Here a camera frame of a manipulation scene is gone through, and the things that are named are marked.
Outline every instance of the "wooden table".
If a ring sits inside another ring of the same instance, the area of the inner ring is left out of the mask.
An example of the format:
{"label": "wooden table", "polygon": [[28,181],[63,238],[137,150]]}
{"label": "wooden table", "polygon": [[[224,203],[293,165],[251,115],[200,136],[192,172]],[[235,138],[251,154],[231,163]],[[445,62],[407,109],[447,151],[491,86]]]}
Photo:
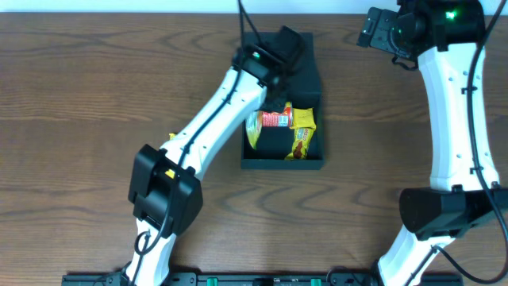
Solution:
{"label": "wooden table", "polygon": [[[204,272],[365,269],[402,223],[398,193],[429,185],[432,145],[419,72],[356,47],[364,16],[252,15],[262,31],[315,36],[325,100],[319,172],[240,170],[241,133],[203,181],[205,205],[171,262]],[[236,15],[3,14],[0,17],[0,285],[57,285],[133,255],[133,156],[182,129],[239,45]],[[508,19],[487,46],[492,153],[508,175]],[[504,261],[495,222],[449,248],[468,270]],[[450,270],[439,256],[431,269]]]}

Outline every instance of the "red cylindrical package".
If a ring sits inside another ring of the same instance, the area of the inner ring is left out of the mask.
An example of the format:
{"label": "red cylindrical package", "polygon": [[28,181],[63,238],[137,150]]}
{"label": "red cylindrical package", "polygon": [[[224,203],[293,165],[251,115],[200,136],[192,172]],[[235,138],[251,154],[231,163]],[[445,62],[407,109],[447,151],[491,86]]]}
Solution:
{"label": "red cylindrical package", "polygon": [[292,123],[293,107],[291,102],[286,102],[286,107],[281,114],[263,112],[263,127],[290,127]]}

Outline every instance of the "white backdrop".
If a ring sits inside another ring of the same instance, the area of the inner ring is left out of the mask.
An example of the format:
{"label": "white backdrop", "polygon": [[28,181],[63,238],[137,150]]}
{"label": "white backdrop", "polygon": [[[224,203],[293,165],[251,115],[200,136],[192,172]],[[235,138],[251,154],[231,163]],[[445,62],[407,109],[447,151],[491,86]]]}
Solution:
{"label": "white backdrop", "polygon": [[[500,0],[481,0],[493,14]],[[396,0],[243,0],[253,14],[365,14],[372,6],[396,10]],[[236,0],[0,0],[2,12],[236,13]],[[508,14],[508,6],[503,10]]]}

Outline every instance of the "robotic arm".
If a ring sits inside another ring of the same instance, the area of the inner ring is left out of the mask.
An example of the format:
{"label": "robotic arm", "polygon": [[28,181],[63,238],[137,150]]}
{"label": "robotic arm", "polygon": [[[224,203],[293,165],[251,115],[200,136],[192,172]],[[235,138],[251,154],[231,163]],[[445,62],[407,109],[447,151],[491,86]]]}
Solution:
{"label": "robotic arm", "polygon": [[[244,55],[239,51],[233,59],[233,66],[226,72],[215,95],[187,127],[165,142],[160,150],[146,145],[137,154],[129,190],[129,200],[134,204],[134,216],[137,217],[135,243],[138,249],[153,246],[145,255],[142,250],[134,253],[125,272],[129,281],[138,286],[164,282],[177,236],[201,210],[201,180],[212,159],[253,111],[283,108],[286,76],[302,54],[303,47],[299,34],[287,27],[282,27],[269,48],[262,44],[245,47]],[[181,165],[176,164],[192,139],[185,160]],[[162,235],[156,241],[159,232]]]}
{"label": "robotic arm", "polygon": [[[371,8],[358,41],[395,55],[392,62],[407,70],[420,70],[427,90],[433,139],[430,188],[406,189],[400,199],[404,226],[394,244],[377,263],[376,272],[384,285],[417,285],[421,275],[444,248],[462,236],[485,215],[468,216],[485,203],[482,186],[472,160],[468,130],[468,72],[477,43],[485,33],[479,2],[400,1],[398,13]],[[398,58],[413,61],[408,68]],[[474,124],[479,162],[489,185],[497,186],[489,150],[483,108],[483,60],[480,54],[474,74]]]}

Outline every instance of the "open box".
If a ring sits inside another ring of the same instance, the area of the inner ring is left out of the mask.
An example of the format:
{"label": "open box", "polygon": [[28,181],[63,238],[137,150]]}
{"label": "open box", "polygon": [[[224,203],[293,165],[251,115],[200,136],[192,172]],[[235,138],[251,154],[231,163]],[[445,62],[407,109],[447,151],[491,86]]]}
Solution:
{"label": "open box", "polygon": [[[264,41],[270,41],[276,33],[261,33]],[[321,81],[314,60],[314,41],[312,33],[302,33],[306,43],[305,52],[297,63],[295,73],[289,78],[288,101],[293,108],[314,108],[316,131],[310,140],[305,160],[284,160],[292,152],[294,130],[288,127],[263,127],[257,148],[248,142],[245,123],[242,124],[241,167],[243,169],[287,169],[318,170],[325,163],[325,130],[321,100]],[[252,33],[245,37],[247,43],[254,43]]]}

